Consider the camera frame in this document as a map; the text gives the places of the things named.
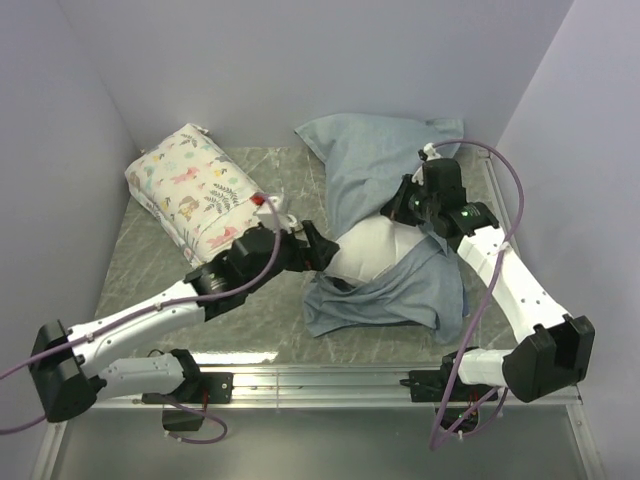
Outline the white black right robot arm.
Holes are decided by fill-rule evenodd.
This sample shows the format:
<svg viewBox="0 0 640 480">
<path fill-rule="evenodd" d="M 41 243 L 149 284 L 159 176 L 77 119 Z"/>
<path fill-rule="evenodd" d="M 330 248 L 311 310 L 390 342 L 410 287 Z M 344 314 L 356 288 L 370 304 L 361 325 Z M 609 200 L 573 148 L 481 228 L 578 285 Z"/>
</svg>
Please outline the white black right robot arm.
<svg viewBox="0 0 640 480">
<path fill-rule="evenodd" d="M 456 160 L 424 161 L 403 176 L 380 212 L 409 226 L 430 224 L 486 285 L 517 341 L 512 350 L 465 347 L 444 357 L 438 379 L 425 385 L 431 400 L 464 401 L 507 388 L 529 403 L 585 379 L 593 324 L 558 304 L 506 241 L 491 210 L 467 200 Z"/>
</svg>

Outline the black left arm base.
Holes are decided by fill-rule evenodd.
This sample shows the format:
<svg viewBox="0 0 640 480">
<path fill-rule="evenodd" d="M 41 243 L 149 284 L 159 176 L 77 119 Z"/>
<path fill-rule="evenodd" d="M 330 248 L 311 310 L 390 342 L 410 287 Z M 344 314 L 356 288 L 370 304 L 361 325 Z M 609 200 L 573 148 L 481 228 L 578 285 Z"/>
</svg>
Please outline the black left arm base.
<svg viewBox="0 0 640 480">
<path fill-rule="evenodd" d="M 234 375 L 231 372 L 200 374 L 187 380 L 170 394 L 145 393 L 141 401 L 146 405 L 162 405 L 162 428 L 168 437 L 194 445 L 218 443 L 228 434 L 228 425 L 213 414 L 216 405 L 227 405 L 232 399 Z M 210 439 L 195 438 L 206 422 L 218 427 Z"/>
</svg>

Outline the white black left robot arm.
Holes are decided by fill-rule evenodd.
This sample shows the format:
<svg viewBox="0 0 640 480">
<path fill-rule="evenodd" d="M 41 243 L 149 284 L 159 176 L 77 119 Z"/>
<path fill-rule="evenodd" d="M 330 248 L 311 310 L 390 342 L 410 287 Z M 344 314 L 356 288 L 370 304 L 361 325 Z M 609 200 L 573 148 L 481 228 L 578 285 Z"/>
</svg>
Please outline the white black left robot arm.
<svg viewBox="0 0 640 480">
<path fill-rule="evenodd" d="M 283 271 L 324 271 L 339 245 L 308 220 L 305 237 L 263 225 L 247 230 L 229 249 L 156 296 L 122 312 L 66 328 L 42 326 L 28 366 L 50 423 L 70 420 L 97 401 L 117 396 L 172 395 L 195 399 L 202 374 L 191 354 L 174 349 L 153 359 L 130 352 L 154 337 L 203 324 L 242 306 Z"/>
</svg>

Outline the blue fish print pillowcase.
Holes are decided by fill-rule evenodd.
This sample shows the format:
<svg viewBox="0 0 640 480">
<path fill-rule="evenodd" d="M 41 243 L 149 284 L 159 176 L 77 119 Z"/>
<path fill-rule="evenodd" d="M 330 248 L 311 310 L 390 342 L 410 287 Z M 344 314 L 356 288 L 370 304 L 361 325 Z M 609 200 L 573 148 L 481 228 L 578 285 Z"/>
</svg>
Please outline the blue fish print pillowcase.
<svg viewBox="0 0 640 480">
<path fill-rule="evenodd" d="M 463 137 L 464 123 L 342 113 L 309 121 L 295 132 L 325 166 L 326 215 L 336 241 L 361 220 L 381 215 L 403 176 L 420 167 L 419 149 Z M 426 238 L 370 283 L 354 287 L 324 271 L 316 274 L 303 299 L 310 333 L 419 324 L 440 343 L 455 340 L 469 312 L 458 259 L 430 225 L 418 228 Z"/>
</svg>

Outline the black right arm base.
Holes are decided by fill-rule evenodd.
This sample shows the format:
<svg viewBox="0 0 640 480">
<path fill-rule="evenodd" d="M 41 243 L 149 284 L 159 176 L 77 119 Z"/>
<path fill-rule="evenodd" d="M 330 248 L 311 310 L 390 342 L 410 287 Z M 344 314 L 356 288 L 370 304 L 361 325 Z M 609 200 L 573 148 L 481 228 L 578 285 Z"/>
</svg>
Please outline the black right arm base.
<svg viewBox="0 0 640 480">
<path fill-rule="evenodd" d="M 441 367 L 439 370 L 411 370 L 408 372 L 408 377 L 401 379 L 399 383 L 401 386 L 409 388 L 410 399 L 413 403 L 440 403 L 448 379 L 449 371 L 446 367 Z M 461 419 L 462 422 L 458 426 L 457 432 L 468 434 L 477 430 L 480 422 L 478 411 L 467 416 L 464 416 L 464 412 L 490 390 L 491 387 L 488 385 L 467 385 L 457 379 L 449 401 L 463 403 L 463 406 L 448 406 L 440 422 L 440 427 L 447 430 L 458 419 Z"/>
</svg>

